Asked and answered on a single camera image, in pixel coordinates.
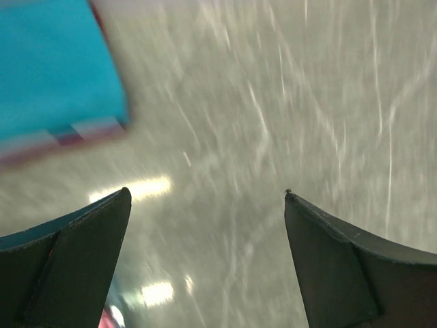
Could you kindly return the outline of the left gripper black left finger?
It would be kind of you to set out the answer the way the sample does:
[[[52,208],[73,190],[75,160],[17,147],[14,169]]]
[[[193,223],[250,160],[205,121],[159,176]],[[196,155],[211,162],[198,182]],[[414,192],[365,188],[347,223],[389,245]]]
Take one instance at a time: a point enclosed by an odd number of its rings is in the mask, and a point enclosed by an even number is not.
[[[124,187],[1,237],[2,327],[97,327],[131,210]]]

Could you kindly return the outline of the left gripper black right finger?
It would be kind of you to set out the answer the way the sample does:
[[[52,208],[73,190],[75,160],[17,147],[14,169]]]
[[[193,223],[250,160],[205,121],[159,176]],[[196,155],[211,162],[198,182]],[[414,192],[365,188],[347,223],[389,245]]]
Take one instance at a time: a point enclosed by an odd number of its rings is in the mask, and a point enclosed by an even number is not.
[[[436,326],[436,254],[376,236],[291,190],[284,217],[310,327]]]

